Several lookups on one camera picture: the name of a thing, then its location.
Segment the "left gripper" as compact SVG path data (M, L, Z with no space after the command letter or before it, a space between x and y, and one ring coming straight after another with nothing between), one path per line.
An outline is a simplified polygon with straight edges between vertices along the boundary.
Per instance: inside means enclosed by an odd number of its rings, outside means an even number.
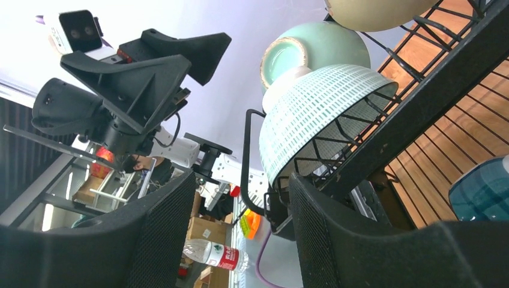
M206 85L230 42L224 32L173 38L147 29L119 47L118 64L82 52L65 55L61 67L83 87L47 81L35 99L32 125L53 136L78 134L116 156L146 156L160 124L187 104L183 80Z

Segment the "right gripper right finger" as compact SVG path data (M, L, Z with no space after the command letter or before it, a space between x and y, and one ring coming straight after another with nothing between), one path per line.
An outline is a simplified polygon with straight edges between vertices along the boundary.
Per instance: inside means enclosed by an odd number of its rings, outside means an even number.
M439 221L403 231L373 221L291 175L305 287L507 287L506 221Z

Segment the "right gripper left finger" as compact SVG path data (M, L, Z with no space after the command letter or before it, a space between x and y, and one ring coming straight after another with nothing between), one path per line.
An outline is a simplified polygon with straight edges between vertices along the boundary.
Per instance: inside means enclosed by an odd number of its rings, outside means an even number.
M187 172L75 228L1 227L1 286L175 287L194 194Z

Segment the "white green striped bowl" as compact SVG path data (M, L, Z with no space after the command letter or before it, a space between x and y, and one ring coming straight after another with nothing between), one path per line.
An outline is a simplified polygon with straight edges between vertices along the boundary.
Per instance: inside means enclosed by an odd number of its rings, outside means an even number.
M366 67L336 64L283 73L265 91L261 163L273 188L291 173L307 176L336 160L379 119L399 85Z

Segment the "light green celadon bowl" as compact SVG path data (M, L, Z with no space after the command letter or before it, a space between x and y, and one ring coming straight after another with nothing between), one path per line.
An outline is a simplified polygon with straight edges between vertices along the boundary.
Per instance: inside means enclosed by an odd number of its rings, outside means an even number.
M291 68L317 70L335 64L371 67L369 51L355 31L326 21L294 26L265 50L259 70L262 90Z

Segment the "cream white bowl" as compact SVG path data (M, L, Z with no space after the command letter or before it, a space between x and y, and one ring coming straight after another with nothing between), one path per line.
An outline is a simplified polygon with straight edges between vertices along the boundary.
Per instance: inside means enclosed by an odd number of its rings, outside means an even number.
M360 32L398 27L436 3L435 0L325 0L327 11L339 25Z

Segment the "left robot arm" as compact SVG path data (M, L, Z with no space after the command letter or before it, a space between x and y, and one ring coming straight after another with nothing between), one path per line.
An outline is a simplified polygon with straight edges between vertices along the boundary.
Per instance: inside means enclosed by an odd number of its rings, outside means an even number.
M173 38L148 29L101 60L81 51L67 54L61 67L85 88L50 79L37 95L32 124L48 135L78 134L104 146L119 162L131 154L167 158L181 170L215 184L237 185L246 198L261 200L268 189L263 172L235 161L223 146L162 127L187 104L184 78L207 84L230 41L224 32Z

